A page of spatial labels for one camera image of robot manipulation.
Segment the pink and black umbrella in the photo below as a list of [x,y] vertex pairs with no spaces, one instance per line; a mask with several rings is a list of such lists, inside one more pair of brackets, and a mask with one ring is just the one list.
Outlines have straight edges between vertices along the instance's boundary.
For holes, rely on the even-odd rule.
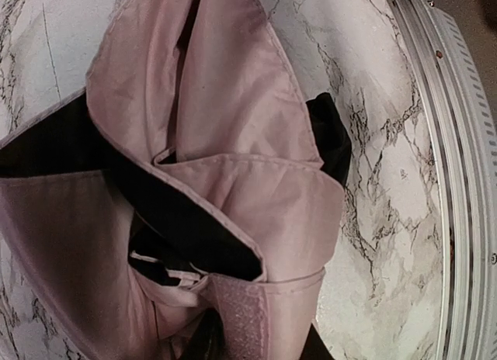
[[259,0],[126,0],[85,91],[1,143],[1,232],[89,359],[327,359],[352,144]]

